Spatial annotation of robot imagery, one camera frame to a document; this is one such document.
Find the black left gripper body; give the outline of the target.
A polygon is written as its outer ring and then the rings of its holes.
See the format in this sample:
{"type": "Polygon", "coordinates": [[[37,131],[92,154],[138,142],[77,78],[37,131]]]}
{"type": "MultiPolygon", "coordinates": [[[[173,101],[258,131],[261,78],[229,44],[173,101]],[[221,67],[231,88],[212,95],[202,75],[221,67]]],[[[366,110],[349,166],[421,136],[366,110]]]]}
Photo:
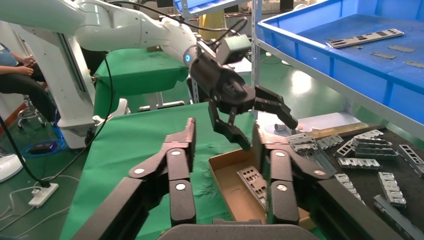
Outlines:
{"type": "Polygon", "coordinates": [[[209,97],[210,114],[238,115],[254,106],[256,92],[238,73],[196,49],[190,50],[190,77],[209,97]]]}

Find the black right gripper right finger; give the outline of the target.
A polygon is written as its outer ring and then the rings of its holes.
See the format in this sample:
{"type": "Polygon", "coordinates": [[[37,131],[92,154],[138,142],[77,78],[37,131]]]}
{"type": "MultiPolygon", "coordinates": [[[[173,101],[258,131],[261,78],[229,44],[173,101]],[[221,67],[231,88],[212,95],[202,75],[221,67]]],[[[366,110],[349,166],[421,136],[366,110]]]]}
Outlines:
{"type": "Polygon", "coordinates": [[[253,148],[268,184],[268,224],[297,226],[302,208],[328,240],[402,239],[333,174],[299,155],[285,137],[266,133],[255,123],[253,148]]]}

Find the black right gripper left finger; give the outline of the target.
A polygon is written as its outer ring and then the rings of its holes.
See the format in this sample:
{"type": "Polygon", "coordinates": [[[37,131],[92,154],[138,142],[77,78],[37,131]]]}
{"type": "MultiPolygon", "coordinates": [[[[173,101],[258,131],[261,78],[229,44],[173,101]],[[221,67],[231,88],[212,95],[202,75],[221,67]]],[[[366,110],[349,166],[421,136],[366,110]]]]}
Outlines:
{"type": "Polygon", "coordinates": [[[196,120],[169,134],[160,150],[130,169],[72,237],[74,240],[133,240],[150,210],[169,195],[172,226],[196,223],[190,173],[196,147],[196,120]]]}

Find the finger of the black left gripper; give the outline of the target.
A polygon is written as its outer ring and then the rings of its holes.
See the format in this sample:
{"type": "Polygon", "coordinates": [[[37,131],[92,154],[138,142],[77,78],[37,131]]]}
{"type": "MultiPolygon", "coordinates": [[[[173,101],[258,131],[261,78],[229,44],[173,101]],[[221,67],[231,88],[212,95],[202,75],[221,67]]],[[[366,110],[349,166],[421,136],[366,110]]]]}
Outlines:
{"type": "Polygon", "coordinates": [[[298,120],[291,114],[281,95],[259,85],[255,85],[254,90],[255,110],[275,114],[291,130],[298,127],[298,120]]]}
{"type": "Polygon", "coordinates": [[[237,110],[237,107],[231,107],[228,113],[228,122],[224,122],[219,117],[216,102],[214,100],[208,102],[208,112],[213,131],[225,136],[230,143],[238,144],[245,152],[248,152],[251,148],[251,142],[234,124],[237,110]]]}

